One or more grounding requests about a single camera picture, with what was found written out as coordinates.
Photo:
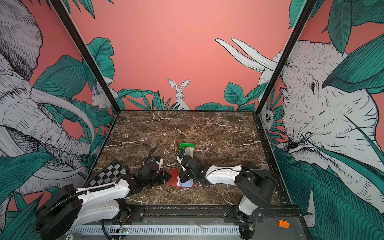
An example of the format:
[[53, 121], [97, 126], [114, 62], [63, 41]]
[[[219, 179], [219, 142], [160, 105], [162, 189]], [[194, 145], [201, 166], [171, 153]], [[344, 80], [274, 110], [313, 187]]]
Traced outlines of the stack of credit cards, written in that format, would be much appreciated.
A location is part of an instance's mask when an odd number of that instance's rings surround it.
[[194, 148], [193, 147], [185, 147], [184, 148], [184, 154], [185, 156], [194, 157]]

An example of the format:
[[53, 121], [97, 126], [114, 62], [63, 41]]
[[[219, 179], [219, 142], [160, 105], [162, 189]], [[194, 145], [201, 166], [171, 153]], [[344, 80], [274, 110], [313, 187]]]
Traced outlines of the green plastic tray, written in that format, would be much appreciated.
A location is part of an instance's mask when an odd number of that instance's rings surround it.
[[190, 144], [190, 143], [181, 143], [180, 144], [180, 151], [181, 151], [181, 153], [183, 154], [183, 155], [185, 155], [184, 154], [184, 148], [185, 147], [193, 147], [193, 148], [195, 148], [195, 145], [194, 144]]

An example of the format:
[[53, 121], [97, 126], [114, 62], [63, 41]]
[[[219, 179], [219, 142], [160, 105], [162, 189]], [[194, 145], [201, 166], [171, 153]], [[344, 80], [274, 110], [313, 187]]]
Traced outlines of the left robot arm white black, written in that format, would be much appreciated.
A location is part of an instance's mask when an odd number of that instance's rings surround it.
[[136, 173], [121, 175], [115, 182], [75, 189], [68, 185], [36, 211], [34, 232], [43, 240], [56, 240], [72, 228], [100, 220], [130, 216], [127, 197], [144, 188], [166, 184], [171, 174], [155, 162], [144, 164]]

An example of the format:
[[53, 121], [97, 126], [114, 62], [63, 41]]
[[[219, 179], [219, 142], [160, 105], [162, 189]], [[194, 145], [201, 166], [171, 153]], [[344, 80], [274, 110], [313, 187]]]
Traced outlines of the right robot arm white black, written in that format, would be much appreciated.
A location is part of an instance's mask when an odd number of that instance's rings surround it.
[[235, 167], [218, 167], [203, 166], [187, 155], [180, 154], [177, 160], [182, 166], [179, 171], [182, 183], [193, 180], [199, 186], [236, 186], [243, 194], [237, 206], [237, 218], [242, 222], [247, 222], [256, 209], [269, 207], [278, 185], [270, 171], [261, 169], [249, 161]]

